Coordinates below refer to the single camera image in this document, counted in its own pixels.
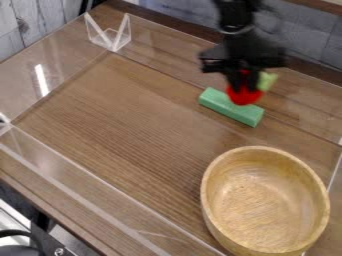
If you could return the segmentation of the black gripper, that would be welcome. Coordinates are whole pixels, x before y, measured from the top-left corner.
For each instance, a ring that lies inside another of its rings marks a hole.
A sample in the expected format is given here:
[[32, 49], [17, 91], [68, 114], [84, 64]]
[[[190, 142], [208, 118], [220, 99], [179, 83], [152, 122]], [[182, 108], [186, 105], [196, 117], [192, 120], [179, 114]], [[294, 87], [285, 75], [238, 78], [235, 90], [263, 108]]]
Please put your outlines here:
[[286, 50], [255, 31], [239, 35], [226, 35], [223, 40], [203, 50], [198, 58], [203, 73], [224, 73], [235, 93], [240, 92], [242, 74], [239, 69], [250, 68], [247, 89], [258, 90], [260, 69], [283, 67]]

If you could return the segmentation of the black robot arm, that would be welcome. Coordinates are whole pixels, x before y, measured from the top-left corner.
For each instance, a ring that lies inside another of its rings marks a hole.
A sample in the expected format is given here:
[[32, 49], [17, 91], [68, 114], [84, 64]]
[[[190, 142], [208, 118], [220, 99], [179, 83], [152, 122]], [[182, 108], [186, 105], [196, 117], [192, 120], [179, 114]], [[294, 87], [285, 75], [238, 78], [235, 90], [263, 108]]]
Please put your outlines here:
[[199, 53], [203, 73], [220, 73], [234, 93], [258, 90], [264, 69], [285, 65], [285, 48], [258, 34], [262, 0], [212, 0], [222, 41]]

